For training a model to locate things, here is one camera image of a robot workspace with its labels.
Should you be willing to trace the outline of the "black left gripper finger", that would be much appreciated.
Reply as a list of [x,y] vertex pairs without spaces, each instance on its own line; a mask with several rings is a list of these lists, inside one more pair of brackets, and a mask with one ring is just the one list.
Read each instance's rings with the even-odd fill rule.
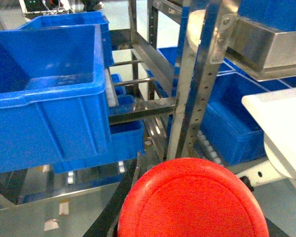
[[140,176],[142,154],[138,152],[117,186],[106,207],[84,234],[85,237],[116,237],[118,220],[123,203]]

